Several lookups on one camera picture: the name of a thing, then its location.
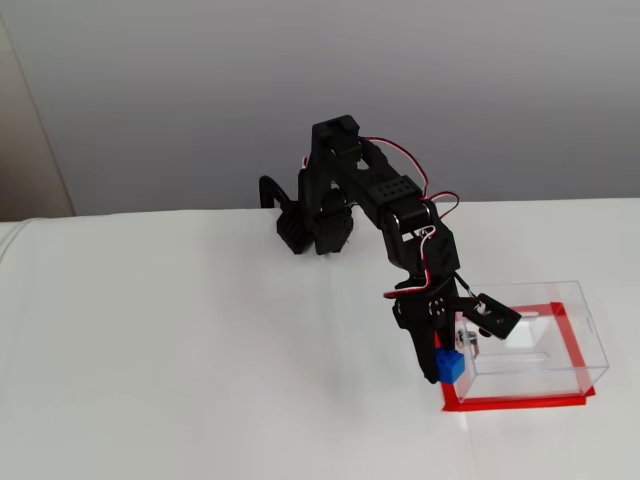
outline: robotic arm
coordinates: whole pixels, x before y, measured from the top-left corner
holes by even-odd
[[[451,230],[433,201],[408,176],[400,176],[359,130],[348,115],[314,125],[311,155],[298,176],[298,201],[262,177],[260,203],[263,208],[280,203],[278,234],[294,253],[315,242],[318,255],[342,249],[353,230],[351,207],[360,205],[382,231],[389,261],[409,273],[385,297],[394,300],[393,314],[409,331],[425,378],[436,383],[436,335],[441,348],[455,349],[456,312],[483,335],[500,339],[507,338],[520,315],[484,294],[458,296],[456,279],[469,287],[456,272],[460,262]]]

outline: blue block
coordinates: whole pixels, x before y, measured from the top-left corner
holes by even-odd
[[[436,349],[436,363],[440,371],[440,382],[453,385],[464,373],[464,355],[455,350]]]

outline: clear plastic box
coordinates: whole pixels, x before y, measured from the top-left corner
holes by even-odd
[[[460,404],[593,393],[609,363],[578,282],[472,290],[514,308],[522,319],[499,340],[458,316],[457,348],[465,356],[465,372],[454,384]]]

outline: gray wall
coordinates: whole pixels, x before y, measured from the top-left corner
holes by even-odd
[[[0,18],[0,222],[73,215]]]
[[[639,196],[636,0],[0,0],[79,214],[294,192],[352,114],[464,200]],[[395,159],[403,172],[410,167]]]

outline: white table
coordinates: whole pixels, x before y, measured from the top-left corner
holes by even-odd
[[[29,224],[0,265],[0,478],[637,476],[639,200],[447,217],[472,284],[579,280],[611,364],[586,407],[470,414],[421,378],[362,212],[328,257],[277,215]]]

